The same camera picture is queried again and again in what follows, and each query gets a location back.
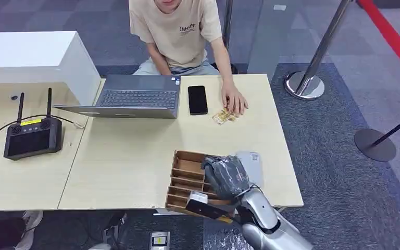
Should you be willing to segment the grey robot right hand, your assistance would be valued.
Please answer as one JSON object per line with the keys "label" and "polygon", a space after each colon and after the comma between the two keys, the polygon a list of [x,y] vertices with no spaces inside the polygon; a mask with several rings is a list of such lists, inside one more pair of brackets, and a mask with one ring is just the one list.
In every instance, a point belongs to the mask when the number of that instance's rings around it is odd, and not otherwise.
{"label": "grey robot right hand", "polygon": [[250,188],[247,172],[236,156],[206,156],[201,168],[220,199],[232,200]]}

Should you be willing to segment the person's left hand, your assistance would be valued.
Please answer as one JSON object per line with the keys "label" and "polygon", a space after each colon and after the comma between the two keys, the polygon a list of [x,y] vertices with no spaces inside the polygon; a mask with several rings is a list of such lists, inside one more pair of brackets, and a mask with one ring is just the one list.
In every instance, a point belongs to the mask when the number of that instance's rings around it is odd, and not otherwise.
{"label": "person's left hand", "polygon": [[241,92],[237,89],[234,82],[223,81],[221,88],[221,99],[223,107],[228,113],[239,116],[248,109],[248,103]]}

